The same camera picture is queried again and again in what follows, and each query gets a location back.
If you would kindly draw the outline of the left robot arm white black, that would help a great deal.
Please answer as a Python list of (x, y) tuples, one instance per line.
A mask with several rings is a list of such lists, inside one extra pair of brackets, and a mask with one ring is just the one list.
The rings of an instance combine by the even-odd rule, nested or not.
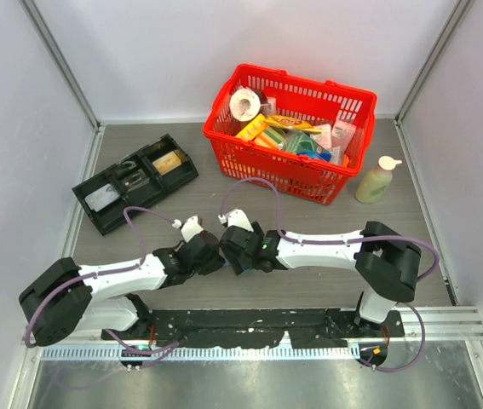
[(89, 310), (99, 304), (182, 285), (224, 264), (218, 238), (206, 230), (127, 262), (90, 266), (77, 265), (70, 256), (61, 258), (19, 295), (27, 319), (24, 343), (29, 349), (56, 344), (79, 330)]

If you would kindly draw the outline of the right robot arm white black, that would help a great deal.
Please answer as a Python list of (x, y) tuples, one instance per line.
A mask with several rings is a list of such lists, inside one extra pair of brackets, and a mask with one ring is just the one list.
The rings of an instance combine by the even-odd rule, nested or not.
[(340, 268), (358, 273), (368, 289), (359, 297), (354, 329), (370, 337), (380, 331), (389, 311), (415, 298), (421, 249), (380, 222), (344, 234), (305, 235), (229, 226), (219, 246), (236, 274), (305, 267)]

